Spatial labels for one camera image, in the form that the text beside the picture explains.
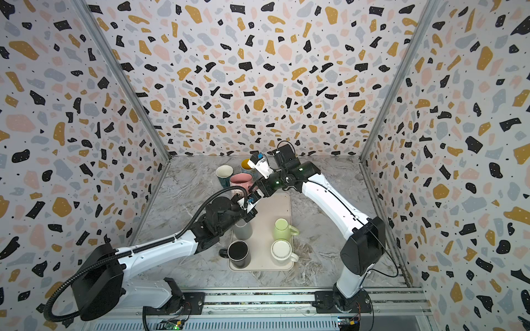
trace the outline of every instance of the mug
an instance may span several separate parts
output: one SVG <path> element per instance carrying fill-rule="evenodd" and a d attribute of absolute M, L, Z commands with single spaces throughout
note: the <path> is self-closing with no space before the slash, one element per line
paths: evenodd
<path fill-rule="evenodd" d="M 227 187 L 230 187 L 230 177 L 234 173 L 234 169 L 230 167 L 229 165 L 222 165 L 219 168 L 215 170 L 215 174 L 217 175 L 217 179 L 219 179 L 219 182 L 221 183 L 221 186 L 225 189 Z"/>
<path fill-rule="evenodd" d="M 291 244 L 283 239 L 277 240 L 270 246 L 270 253 L 272 254 L 272 260 L 274 264 L 278 266 L 284 266 L 289 264 L 291 261 L 298 262 L 298 255 L 293 253 Z"/>
<path fill-rule="evenodd" d="M 232 228 L 235 237 L 239 240 L 247 240 L 252 236 L 252 226 L 244 220 L 239 220 Z"/>
<path fill-rule="evenodd" d="M 245 268 L 250 263 L 250 251 L 246 242 L 242 240 L 236 240 L 230 244 L 228 249 L 221 248 L 219 250 L 219 256 L 223 258 L 229 258 L 232 261 L 234 267 L 238 269 Z"/>
<path fill-rule="evenodd" d="M 252 169 L 249 166 L 249 161 L 250 159 L 248 158 L 248 159 L 243 160 L 243 162 L 241 162 L 241 172 L 245 174 L 251 174 L 252 179 L 255 181 L 260 176 L 260 173 L 256 169 Z"/>
<path fill-rule="evenodd" d="M 247 194 L 249 194 L 249 189 L 252 186 L 252 175 L 251 174 L 235 174 L 232 177 L 230 177 L 230 186 L 242 186 L 246 189 Z M 241 190 L 234 190 L 234 194 L 239 194 L 240 196 L 243 196 L 243 192 Z"/>
<path fill-rule="evenodd" d="M 289 225 L 289 222 L 285 218 L 279 218 L 274 223 L 274 232 L 272 234 L 274 240 L 289 240 L 291 236 L 298 236 L 299 234 L 300 230 Z"/>

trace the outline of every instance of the black mug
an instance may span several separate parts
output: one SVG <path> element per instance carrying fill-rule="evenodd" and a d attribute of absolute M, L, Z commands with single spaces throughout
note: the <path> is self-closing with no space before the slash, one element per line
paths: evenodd
<path fill-rule="evenodd" d="M 234 267 L 238 269 L 245 268 L 250 263 L 249 246 L 242 240 L 234 241 L 228 249 L 221 248 L 219 250 L 219 256 L 229 258 Z"/>

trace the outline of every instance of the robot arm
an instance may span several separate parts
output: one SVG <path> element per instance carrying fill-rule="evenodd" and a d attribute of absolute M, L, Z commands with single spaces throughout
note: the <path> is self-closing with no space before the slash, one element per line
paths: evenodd
<path fill-rule="evenodd" d="M 278 189 L 287 191 L 291 188 L 313 200 L 347 240 L 340 254 L 345 268 L 334 285 L 334 298 L 340 310 L 349 311 L 354 304 L 352 298 L 360 290 L 364 277 L 383 253 L 384 223 L 379 218 L 370 219 L 351 205 L 313 163 L 301 164 L 288 145 L 279 147 L 273 154 L 280 169 L 276 171 L 270 168 L 264 154 L 254 154 L 249 165 L 263 176 L 255 184 L 257 189 L 242 199 L 237 195 L 229 199 L 214 194 L 215 198 L 207 200 L 209 204 L 201 206 L 205 213 L 185 227 L 179 233 L 180 236 L 172 234 L 142 245 L 118 249 L 112 249 L 110 244 L 97 247 L 78 274 L 90 270 L 70 282 L 81 319 L 96 319 L 113 308 L 124 307 L 149 306 L 161 315 L 176 312 L 183 305 L 183 293 L 173 279 L 147 282 L 132 278 L 172 259 L 208 249 L 219 242 L 219 237 L 237 221 L 243 219 L 249 222 L 254 218 L 257 214 L 254 207 L 260 199 L 271 196 Z M 109 262 L 102 267 L 93 268 L 102 259 L 108 259 Z M 53 301 L 59 294 L 54 293 Z M 61 317 L 51 314 L 53 301 L 48 301 L 45 306 L 46 319 L 55 322 L 65 320 L 66 318 L 60 319 Z"/>

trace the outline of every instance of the beige tray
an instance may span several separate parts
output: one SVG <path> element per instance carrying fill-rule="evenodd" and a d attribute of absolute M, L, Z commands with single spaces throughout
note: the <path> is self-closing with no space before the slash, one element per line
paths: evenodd
<path fill-rule="evenodd" d="M 249 246 L 250 263 L 247 267 L 238 269 L 228 260 L 228 267 L 232 271 L 285 271 L 293 268 L 294 262 L 278 266 L 274 264 L 270 246 L 274 243 L 272 231 L 274 223 L 279 218 L 285 218 L 291 224 L 291 198 L 287 193 L 276 192 L 269 198 L 262 198 L 256 205 L 258 214 L 249 224 L 252 226 L 252 236 L 245 240 Z M 232 242 L 238 240 L 232 232 Z"/>

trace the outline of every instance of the patterned wall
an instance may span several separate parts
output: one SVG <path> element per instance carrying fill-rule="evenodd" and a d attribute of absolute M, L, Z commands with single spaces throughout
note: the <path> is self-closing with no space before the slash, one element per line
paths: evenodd
<path fill-rule="evenodd" d="M 43 304 L 98 245 L 129 242 L 162 159 L 70 3 L 0 10 L 0 329 L 79 330 Z"/>
<path fill-rule="evenodd" d="M 440 330 L 530 320 L 529 15 L 441 2 L 367 160 Z"/>
<path fill-rule="evenodd" d="M 424 4 L 89 3 L 173 155 L 359 153 Z"/>

